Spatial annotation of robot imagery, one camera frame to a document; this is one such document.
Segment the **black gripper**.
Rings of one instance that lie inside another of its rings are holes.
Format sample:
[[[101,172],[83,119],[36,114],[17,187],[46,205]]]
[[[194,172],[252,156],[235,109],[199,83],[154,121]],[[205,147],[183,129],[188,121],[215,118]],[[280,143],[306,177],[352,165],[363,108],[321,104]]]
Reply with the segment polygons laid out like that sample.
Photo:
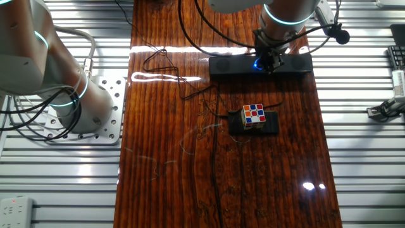
[[[255,49],[256,56],[261,59],[263,71],[274,73],[276,69],[284,65],[281,52],[275,47],[258,47]]]

